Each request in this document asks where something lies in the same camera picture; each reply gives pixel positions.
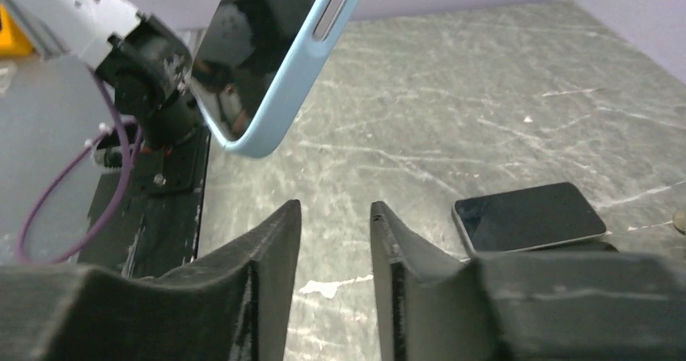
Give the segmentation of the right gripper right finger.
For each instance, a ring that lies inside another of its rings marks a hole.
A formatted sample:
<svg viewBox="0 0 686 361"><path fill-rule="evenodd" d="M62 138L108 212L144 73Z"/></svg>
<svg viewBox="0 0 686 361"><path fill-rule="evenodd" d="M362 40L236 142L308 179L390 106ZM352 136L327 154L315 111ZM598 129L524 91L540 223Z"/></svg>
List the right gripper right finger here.
<svg viewBox="0 0 686 361"><path fill-rule="evenodd" d="M370 212L384 360L682 360L685 267L603 251L461 262L384 202Z"/></svg>

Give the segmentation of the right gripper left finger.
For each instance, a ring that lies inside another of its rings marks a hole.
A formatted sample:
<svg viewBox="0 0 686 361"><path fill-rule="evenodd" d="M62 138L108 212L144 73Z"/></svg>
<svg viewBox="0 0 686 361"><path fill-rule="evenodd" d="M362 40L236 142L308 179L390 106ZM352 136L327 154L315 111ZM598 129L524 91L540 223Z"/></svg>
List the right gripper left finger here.
<svg viewBox="0 0 686 361"><path fill-rule="evenodd" d="M93 265L1 269L4 360L281 360L302 231L292 199L154 278Z"/></svg>

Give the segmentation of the blue-grey bare phone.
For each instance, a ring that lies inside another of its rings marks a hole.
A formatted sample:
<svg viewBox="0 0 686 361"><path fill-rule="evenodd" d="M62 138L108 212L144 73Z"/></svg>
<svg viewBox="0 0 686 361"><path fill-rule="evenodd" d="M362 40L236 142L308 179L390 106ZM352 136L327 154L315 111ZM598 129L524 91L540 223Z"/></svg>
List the blue-grey bare phone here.
<svg viewBox="0 0 686 361"><path fill-rule="evenodd" d="M454 203L451 216L470 255L556 248L608 232L570 182L461 199Z"/></svg>

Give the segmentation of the bare black phone removed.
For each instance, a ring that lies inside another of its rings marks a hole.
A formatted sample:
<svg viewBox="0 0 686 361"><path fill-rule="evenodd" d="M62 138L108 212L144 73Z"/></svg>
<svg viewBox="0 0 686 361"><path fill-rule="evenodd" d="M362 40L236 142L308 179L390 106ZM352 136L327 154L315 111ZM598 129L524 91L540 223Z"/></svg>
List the bare black phone removed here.
<svg viewBox="0 0 686 361"><path fill-rule="evenodd" d="M578 243L560 244L555 246L543 247L533 249L532 252L549 252L549 251L565 251L565 252L618 252L618 249L613 245L603 240L589 240Z"/></svg>

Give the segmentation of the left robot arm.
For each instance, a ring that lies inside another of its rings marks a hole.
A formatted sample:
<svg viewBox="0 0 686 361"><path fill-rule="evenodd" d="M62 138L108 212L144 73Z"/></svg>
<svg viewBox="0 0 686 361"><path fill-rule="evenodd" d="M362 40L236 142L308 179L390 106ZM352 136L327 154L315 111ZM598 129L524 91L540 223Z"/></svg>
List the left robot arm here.
<svg viewBox="0 0 686 361"><path fill-rule="evenodd" d="M192 54L159 18L127 0L12 1L112 87L116 110L136 120L149 147L176 147L198 131L185 82Z"/></svg>

